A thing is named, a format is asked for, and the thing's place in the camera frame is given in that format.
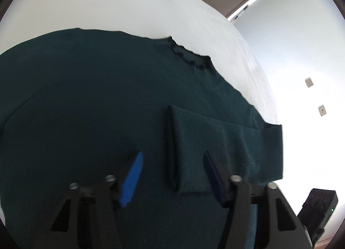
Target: metal screw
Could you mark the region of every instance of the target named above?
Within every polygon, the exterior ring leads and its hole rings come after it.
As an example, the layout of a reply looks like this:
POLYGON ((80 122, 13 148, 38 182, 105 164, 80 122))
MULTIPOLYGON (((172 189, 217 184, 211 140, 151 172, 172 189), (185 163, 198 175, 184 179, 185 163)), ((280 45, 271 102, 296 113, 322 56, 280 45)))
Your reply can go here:
POLYGON ((231 181, 234 181, 234 182, 241 182, 242 181, 242 178, 241 176, 238 176, 238 175, 232 175, 230 177, 231 181))
POLYGON ((275 189, 278 187, 278 186, 277 186, 275 183, 273 183, 273 182, 268 183, 267 186, 268 186, 270 189, 272 189, 272 190, 275 190, 275 189))
POLYGON ((114 175, 107 175, 106 176, 106 182, 113 182, 116 180, 116 177, 114 175))
POLYGON ((78 183, 71 183, 71 184, 69 185, 69 189, 70 189, 70 190, 76 190, 77 188, 79 188, 78 183))

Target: white wall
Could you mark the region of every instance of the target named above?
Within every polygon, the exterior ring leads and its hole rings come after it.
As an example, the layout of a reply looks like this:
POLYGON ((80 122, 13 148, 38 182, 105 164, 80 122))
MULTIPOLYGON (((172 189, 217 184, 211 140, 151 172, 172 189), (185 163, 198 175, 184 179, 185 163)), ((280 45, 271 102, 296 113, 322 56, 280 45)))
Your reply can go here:
POLYGON ((312 188, 337 191, 327 238, 345 217, 345 20, 332 0, 257 0, 234 24, 277 101, 284 134, 278 185, 293 210, 300 211, 312 188))

